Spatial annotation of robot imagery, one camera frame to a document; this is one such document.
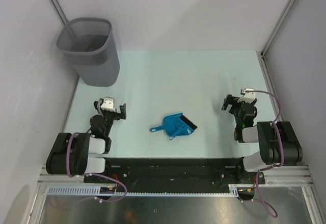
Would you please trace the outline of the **blue hand brush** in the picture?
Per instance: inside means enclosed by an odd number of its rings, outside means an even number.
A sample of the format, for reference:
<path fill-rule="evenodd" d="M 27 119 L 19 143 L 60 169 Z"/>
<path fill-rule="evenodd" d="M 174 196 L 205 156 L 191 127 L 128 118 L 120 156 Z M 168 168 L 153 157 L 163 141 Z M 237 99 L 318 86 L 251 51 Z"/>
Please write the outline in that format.
<path fill-rule="evenodd" d="M 183 114 L 175 119 L 176 130 L 169 136 L 173 140 L 177 136 L 191 135 L 198 127 Z"/>

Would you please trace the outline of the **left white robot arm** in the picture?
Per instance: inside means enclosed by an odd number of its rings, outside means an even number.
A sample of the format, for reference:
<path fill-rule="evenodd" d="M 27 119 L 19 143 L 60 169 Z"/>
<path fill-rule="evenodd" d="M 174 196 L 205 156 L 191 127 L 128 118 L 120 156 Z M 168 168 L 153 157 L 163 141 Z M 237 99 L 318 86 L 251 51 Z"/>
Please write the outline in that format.
<path fill-rule="evenodd" d="M 50 175 L 88 175 L 95 173 L 101 183 L 112 179 L 113 171 L 106 167 L 103 155 L 110 151 L 110 131 L 115 121 L 127 118 L 126 104 L 115 109 L 114 99 L 94 102 L 97 114 L 89 120 L 87 132 L 59 133 L 47 158 L 45 168 Z"/>

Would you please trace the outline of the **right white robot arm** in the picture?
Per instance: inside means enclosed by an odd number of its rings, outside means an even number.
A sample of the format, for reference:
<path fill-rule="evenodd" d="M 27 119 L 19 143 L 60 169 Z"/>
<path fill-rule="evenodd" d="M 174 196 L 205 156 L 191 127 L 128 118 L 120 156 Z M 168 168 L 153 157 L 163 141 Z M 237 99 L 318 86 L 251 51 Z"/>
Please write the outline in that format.
<path fill-rule="evenodd" d="M 303 159 L 303 150 L 289 121 L 257 122 L 255 106 L 257 99 L 253 93 L 242 93 L 242 97 L 228 94 L 224 98 L 221 110 L 235 118 L 234 139 L 239 143 L 257 143 L 258 152 L 245 156 L 243 166 L 236 169 L 235 179 L 247 184 L 253 178 L 253 172 L 274 167 L 292 166 Z"/>

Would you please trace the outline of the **blue plastic dustpan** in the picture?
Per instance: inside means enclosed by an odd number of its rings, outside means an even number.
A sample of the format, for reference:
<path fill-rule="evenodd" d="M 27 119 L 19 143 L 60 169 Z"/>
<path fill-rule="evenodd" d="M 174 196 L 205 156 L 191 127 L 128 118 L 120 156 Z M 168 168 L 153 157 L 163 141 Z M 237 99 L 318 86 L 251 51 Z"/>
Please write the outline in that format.
<path fill-rule="evenodd" d="M 158 127 L 150 128 L 150 131 L 156 132 L 156 131 L 164 130 L 166 134 L 170 136 L 176 130 L 175 119 L 177 119 L 182 114 L 183 113 L 178 113 L 178 114 L 164 117 L 162 121 L 162 125 Z"/>

